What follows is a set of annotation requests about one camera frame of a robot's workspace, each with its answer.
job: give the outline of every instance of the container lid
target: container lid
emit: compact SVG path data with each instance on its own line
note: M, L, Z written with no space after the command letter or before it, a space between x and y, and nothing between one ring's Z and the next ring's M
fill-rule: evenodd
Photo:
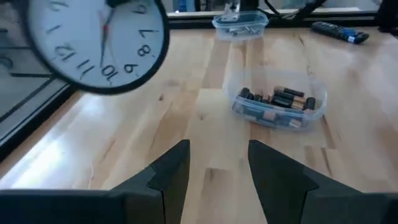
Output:
M233 12L215 16L213 25L216 28L231 28L237 26L268 25L268 18L260 11Z

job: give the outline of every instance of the black remote control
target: black remote control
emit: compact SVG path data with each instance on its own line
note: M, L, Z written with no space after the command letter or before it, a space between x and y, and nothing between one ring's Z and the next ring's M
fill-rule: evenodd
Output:
M357 32L355 29L330 24L327 22L314 22L311 26L312 31L319 34L345 40L353 44L360 44L369 38L369 34Z

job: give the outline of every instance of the small plastic container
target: small plastic container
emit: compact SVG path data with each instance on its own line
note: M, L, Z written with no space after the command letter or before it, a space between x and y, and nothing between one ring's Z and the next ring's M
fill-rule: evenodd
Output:
M316 99L313 111L282 108L271 104L261 103L242 98L239 92L244 88L253 94L271 96L275 86L283 86L304 92L305 98ZM307 74L285 72L261 67L256 70L235 72L229 74L228 81L223 87L231 100L232 111L245 119L271 128L301 131L308 129L318 120L326 110L326 87Z
M215 16L212 23L220 40L250 40L261 37L268 22L260 11L244 11Z

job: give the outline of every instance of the black clock frame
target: black clock frame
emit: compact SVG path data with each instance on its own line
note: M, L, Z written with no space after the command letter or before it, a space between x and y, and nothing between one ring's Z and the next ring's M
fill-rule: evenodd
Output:
M29 6L30 6L30 0L24 0L22 4L20 4L20 7L18 8L20 17L22 18L22 31L26 37L26 41L28 45L31 47L31 50L35 54L35 56L39 59L41 63L43 63L44 66L48 68L48 70L54 75L54 77L59 78L68 84L71 84L72 87L75 87L76 89L87 91L90 93L97 93L97 94L102 94L102 95L116 95L116 94L121 94L121 93L126 93L132 90L135 90L136 88L139 88L146 82L148 82L158 71L160 66L163 64L167 51L169 49L169 43L170 43L170 27L169 27L169 18L167 17L166 10L160 0L154 0L156 6L159 8L160 15L162 17L162 22L163 22L163 28L164 28L164 40L162 44L162 49L160 50L159 57L157 58L155 64L148 70L146 74L141 76L139 79L133 81L132 83L121 85L121 86L116 86L116 87L95 87L95 86L88 86L88 85L83 85L79 82L76 82L75 80L72 80L71 78L67 77L65 74L63 74L61 71L59 71L57 68L51 66L49 62L45 59L43 54L40 52L39 48L36 46L36 43L34 39L32 38L32 34L30 33L30 28L29 28Z

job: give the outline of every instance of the wooden tabletop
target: wooden tabletop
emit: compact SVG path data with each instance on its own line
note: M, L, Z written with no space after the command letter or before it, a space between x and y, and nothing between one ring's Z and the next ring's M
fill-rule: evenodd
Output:
M191 141L182 223L265 223L247 159L258 139L363 192L398 190L398 40L376 29L357 46L308 29L241 43L176 30L159 72L119 96L74 94L2 164L0 188L111 189L181 139ZM291 133L239 119L223 86L262 65L323 81L325 115Z

